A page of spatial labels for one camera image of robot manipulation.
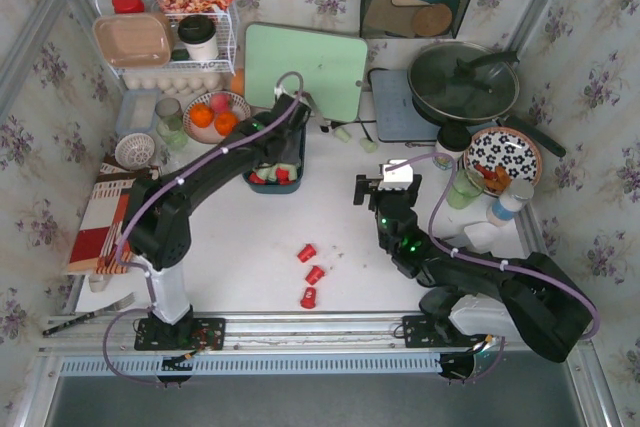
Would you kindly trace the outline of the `red coffee capsule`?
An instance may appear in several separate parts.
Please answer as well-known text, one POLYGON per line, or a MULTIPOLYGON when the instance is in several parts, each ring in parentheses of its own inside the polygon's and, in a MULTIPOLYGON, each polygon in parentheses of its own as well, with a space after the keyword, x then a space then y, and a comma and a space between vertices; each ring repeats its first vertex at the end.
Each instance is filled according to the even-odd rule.
POLYGON ((268 180, 266 178, 261 178, 257 172, 252 172, 249 176, 249 182, 256 185, 266 185, 268 180))
POLYGON ((325 275, 326 275, 326 272, 323 268, 321 268, 318 265, 314 265, 309 271, 309 273, 307 274, 307 276, 305 277, 305 280, 309 285, 313 286, 325 275))
POLYGON ((300 300, 300 306, 304 309, 311 310, 316 307, 317 291, 314 287, 307 287, 300 300))
POLYGON ((317 250, 313 244, 306 244, 297 254, 300 262, 306 263, 317 255, 317 250))
POLYGON ((278 176, 278 181, 277 182, 280 185, 286 185, 286 184, 289 184, 291 182, 291 181, 288 180, 288 171, 287 170, 278 168, 277 176, 278 176))

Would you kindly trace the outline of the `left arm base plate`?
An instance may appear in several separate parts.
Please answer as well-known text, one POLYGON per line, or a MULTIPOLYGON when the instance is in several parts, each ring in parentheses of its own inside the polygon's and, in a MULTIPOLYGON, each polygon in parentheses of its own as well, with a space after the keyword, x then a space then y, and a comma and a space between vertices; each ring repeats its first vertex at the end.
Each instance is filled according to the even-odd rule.
POLYGON ((224 346, 224 318, 191 318, 169 325, 156 318, 139 321, 136 328, 136 351, 219 351, 224 346))

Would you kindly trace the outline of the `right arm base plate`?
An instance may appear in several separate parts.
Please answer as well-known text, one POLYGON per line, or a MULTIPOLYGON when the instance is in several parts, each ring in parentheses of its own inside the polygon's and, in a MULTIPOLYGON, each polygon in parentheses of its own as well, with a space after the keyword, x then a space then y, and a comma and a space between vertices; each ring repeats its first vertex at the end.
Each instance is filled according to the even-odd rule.
POLYGON ((467 336, 456 329, 441 334, 424 315, 403 316, 401 325, 406 348, 471 348, 484 340, 482 335, 467 336))

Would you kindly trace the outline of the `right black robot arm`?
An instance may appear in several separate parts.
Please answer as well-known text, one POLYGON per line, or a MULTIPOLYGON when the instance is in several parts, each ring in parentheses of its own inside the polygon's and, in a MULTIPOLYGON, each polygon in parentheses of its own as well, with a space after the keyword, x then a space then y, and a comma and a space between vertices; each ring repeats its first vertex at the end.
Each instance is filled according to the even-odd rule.
POLYGON ((354 204, 374 213, 380 248, 398 271, 426 288, 420 311, 437 338, 450 343, 464 336, 453 311, 464 297, 483 295, 502 304, 524 343, 542 358, 561 363, 576 343, 593 333, 594 304, 548 255, 498 259, 430 237, 413 207, 422 177, 406 188, 385 190, 378 178, 358 175, 354 204))

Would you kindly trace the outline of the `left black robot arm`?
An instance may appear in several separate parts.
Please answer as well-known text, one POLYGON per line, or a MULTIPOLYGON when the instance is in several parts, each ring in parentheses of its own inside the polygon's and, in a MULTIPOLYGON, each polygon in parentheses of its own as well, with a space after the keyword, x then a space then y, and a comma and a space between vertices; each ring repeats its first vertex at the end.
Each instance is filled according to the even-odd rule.
POLYGON ((187 166, 155 180, 134 182, 121 237, 133 257, 126 261, 119 246, 116 258, 144 271, 151 313, 160 322, 174 326, 192 310, 182 261, 191 246, 193 212, 234 178, 279 161, 310 114, 302 97, 282 93, 271 110, 239 122, 223 141, 187 166))

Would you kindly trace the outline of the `teal plastic storage basket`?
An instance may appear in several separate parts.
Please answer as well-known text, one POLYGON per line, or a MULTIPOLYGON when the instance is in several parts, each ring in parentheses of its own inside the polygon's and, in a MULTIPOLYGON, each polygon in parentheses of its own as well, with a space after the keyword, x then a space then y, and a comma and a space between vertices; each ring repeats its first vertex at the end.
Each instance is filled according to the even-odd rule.
POLYGON ((306 128, 298 130, 280 163, 264 164, 242 175, 249 188, 263 195, 294 193, 301 185, 305 167, 306 128))

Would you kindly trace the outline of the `white plastic scoop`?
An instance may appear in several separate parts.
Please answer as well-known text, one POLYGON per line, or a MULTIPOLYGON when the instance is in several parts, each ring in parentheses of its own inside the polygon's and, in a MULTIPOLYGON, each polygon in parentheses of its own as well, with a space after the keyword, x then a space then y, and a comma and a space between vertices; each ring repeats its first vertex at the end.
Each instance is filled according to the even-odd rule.
POLYGON ((447 242, 456 248, 467 248, 477 252, 488 252, 501 235, 501 229, 489 222, 466 225, 462 231, 447 242))

